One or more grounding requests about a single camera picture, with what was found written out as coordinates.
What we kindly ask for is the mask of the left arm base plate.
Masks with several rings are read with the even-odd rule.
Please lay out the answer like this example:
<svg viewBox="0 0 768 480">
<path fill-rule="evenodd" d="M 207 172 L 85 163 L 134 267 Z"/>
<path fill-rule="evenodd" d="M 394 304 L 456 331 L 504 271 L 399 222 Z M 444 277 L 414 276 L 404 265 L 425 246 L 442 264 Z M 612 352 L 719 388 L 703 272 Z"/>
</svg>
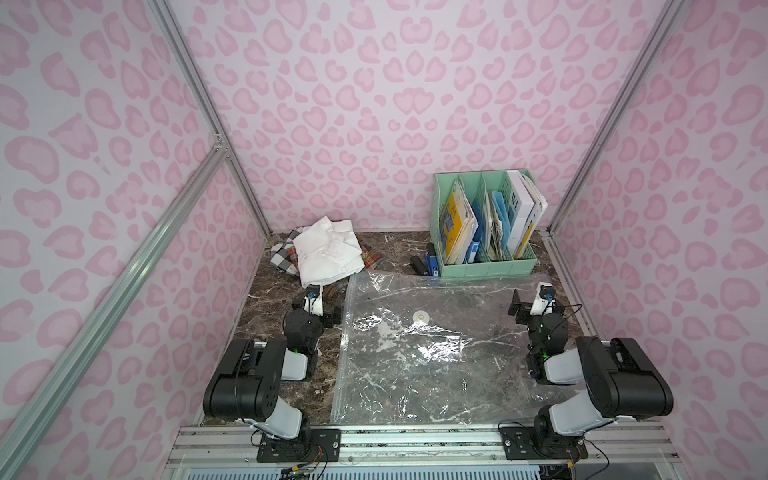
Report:
<svg viewBox="0 0 768 480">
<path fill-rule="evenodd" d="M 338 462 L 341 430 L 337 428 L 303 429 L 295 439 L 263 437 L 258 445 L 258 463 L 303 463 L 319 457 L 320 462 Z"/>
</svg>

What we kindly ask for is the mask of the clear plastic vacuum bag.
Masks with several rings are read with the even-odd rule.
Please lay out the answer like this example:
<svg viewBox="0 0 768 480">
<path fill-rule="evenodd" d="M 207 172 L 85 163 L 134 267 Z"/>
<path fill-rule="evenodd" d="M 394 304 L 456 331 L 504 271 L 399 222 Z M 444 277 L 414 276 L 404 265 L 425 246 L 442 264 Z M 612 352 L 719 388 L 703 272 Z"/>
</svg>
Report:
<svg viewBox="0 0 768 480">
<path fill-rule="evenodd" d="M 524 423 L 573 397 L 540 385 L 508 308 L 546 273 L 441 279 L 361 272 L 347 286 L 331 420 L 342 425 Z"/>
</svg>

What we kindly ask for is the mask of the black white checkered shirt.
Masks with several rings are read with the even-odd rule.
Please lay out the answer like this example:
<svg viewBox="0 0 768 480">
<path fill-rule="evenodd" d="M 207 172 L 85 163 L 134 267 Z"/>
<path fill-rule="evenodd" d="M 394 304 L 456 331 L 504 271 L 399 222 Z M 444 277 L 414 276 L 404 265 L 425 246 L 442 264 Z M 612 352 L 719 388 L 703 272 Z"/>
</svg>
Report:
<svg viewBox="0 0 768 480">
<path fill-rule="evenodd" d="M 295 239 L 302 231 L 302 228 L 292 230 L 284 239 L 270 248 L 270 264 L 277 270 L 294 277 L 300 276 Z"/>
</svg>

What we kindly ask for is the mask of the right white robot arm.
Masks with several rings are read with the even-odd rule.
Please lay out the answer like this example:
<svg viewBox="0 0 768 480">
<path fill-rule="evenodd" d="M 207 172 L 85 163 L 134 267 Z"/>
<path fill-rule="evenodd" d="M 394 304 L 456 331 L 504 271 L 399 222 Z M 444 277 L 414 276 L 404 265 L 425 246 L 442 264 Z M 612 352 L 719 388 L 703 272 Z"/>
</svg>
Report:
<svg viewBox="0 0 768 480">
<path fill-rule="evenodd" d="M 575 347 L 567 349 L 568 309 L 578 307 L 560 304 L 549 283 L 537 286 L 531 302 L 514 290 L 508 309 L 527 329 L 526 365 L 533 380 L 540 385 L 585 385 L 575 396 L 542 407 L 533 425 L 524 429 L 534 451 L 550 458 L 578 452 L 587 432 L 618 418 L 667 416 L 674 406 L 669 384 L 636 340 L 579 336 Z"/>
</svg>

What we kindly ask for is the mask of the red plaid shirt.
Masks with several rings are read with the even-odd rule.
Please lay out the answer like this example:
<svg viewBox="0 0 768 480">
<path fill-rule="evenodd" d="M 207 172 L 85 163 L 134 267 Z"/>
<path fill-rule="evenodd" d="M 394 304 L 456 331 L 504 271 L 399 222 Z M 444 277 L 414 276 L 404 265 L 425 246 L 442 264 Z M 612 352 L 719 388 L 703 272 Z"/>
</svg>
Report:
<svg viewBox="0 0 768 480">
<path fill-rule="evenodd" d="M 360 247 L 362 250 L 361 258 L 365 264 L 365 269 L 375 268 L 384 260 L 384 257 L 380 252 L 372 249 L 368 245 L 361 244 Z M 281 255 L 281 260 L 279 263 L 275 263 L 275 267 L 289 275 L 298 276 L 298 257 L 295 246 L 285 242 L 283 246 L 275 252 L 275 255 L 277 254 Z"/>
</svg>

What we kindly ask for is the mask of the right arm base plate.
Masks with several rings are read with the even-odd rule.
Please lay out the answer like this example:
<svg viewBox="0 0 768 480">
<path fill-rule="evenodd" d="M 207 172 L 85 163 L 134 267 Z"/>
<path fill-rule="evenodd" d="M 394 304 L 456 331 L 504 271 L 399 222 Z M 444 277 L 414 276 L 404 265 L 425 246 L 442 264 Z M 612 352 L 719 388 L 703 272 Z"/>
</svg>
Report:
<svg viewBox="0 0 768 480">
<path fill-rule="evenodd" d="M 582 437 L 544 433 L 541 429 L 522 426 L 499 428 L 507 460 L 568 460 L 576 463 L 589 454 Z"/>
</svg>

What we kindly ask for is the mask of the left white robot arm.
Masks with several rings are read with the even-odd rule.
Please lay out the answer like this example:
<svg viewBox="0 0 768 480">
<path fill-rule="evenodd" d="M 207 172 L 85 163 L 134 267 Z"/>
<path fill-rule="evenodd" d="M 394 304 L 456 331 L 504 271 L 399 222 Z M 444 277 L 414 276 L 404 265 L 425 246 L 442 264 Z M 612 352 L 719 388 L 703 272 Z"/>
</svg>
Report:
<svg viewBox="0 0 768 480">
<path fill-rule="evenodd" d="M 284 316 L 283 338 L 232 340 L 204 392 L 204 413 L 219 420 L 243 421 L 276 444 L 310 446 L 306 415 L 283 400 L 279 389 L 284 381 L 300 382 L 312 376 L 321 336 L 340 323 L 338 307 L 322 316 L 310 307 L 297 307 Z"/>
</svg>

